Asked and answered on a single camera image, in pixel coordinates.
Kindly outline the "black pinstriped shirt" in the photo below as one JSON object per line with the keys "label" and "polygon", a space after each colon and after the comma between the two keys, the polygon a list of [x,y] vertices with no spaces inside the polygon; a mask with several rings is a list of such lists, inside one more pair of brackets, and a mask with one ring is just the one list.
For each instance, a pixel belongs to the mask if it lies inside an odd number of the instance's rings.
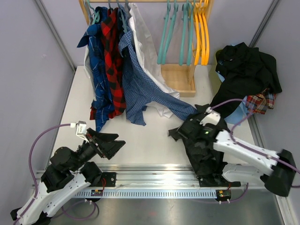
{"label": "black pinstriped shirt", "polygon": [[[186,120],[190,119],[192,116],[203,114],[208,107],[210,107],[209,104],[196,105],[197,113],[189,115]],[[217,127],[219,132],[229,131],[227,123],[222,117]],[[217,141],[217,137],[215,138],[214,142],[211,142],[209,145],[194,145],[191,141],[183,140],[178,136],[178,128],[179,127],[169,130],[168,135],[175,141],[183,141],[186,155],[191,163],[197,179],[199,180],[199,185],[201,187],[229,186],[230,182],[228,182],[222,176],[223,168],[225,165],[227,165],[227,163],[223,161],[224,153],[213,148],[213,144]]]}

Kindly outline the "brown red plaid shirt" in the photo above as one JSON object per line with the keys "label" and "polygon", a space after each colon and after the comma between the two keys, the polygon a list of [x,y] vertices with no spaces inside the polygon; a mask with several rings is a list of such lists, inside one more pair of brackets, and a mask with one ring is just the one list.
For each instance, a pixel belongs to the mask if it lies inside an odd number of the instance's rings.
{"label": "brown red plaid shirt", "polygon": [[247,96],[246,108],[251,113],[265,114],[268,109],[274,109],[276,97],[269,92]]}

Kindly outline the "teal hanger of pinstriped shirt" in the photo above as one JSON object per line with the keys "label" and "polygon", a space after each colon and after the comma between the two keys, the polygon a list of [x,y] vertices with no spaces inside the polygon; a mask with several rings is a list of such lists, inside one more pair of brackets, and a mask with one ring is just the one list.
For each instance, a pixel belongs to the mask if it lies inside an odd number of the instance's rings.
{"label": "teal hanger of pinstriped shirt", "polygon": [[157,55],[157,64],[162,63],[163,49],[164,49],[164,43],[165,43],[165,34],[166,34],[166,29],[167,29],[167,24],[168,24],[168,19],[169,19],[169,13],[171,10],[170,1],[167,0],[166,2],[167,2],[167,6],[166,6],[166,14],[164,16],[164,28],[163,28],[161,42],[160,42],[159,51],[158,51],[158,55]]}

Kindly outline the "teal plastic hanger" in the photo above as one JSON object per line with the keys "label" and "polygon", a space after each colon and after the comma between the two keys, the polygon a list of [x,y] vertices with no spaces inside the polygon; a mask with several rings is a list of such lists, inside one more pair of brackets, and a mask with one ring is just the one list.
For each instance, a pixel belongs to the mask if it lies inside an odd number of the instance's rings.
{"label": "teal plastic hanger", "polygon": [[182,5],[182,21],[183,21],[183,28],[182,28],[182,35],[181,35],[181,44],[180,44],[180,58],[179,58],[179,65],[183,65],[184,60],[184,44],[185,44],[185,36],[186,36],[186,26],[188,23],[188,0],[185,4]]}

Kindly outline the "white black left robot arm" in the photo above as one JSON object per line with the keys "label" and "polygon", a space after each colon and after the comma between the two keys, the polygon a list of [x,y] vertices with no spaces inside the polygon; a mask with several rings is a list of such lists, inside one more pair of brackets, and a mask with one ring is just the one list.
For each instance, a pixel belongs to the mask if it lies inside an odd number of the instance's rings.
{"label": "white black left robot arm", "polygon": [[118,134],[99,133],[79,121],[70,123],[77,137],[83,139],[76,151],[59,147],[50,159],[35,191],[26,204],[11,211],[15,225],[47,225],[57,211],[85,188],[105,184],[102,170],[91,159],[98,155],[110,160],[124,145]]}

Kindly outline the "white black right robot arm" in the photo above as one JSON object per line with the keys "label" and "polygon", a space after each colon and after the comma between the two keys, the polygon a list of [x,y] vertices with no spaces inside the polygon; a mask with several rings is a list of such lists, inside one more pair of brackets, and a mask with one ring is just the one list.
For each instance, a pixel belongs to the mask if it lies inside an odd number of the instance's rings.
{"label": "white black right robot arm", "polygon": [[287,197],[296,174],[291,152],[276,152],[233,137],[227,123],[216,112],[192,114],[183,124],[169,130],[181,139],[191,166],[205,187],[240,183],[263,184],[273,194]]}

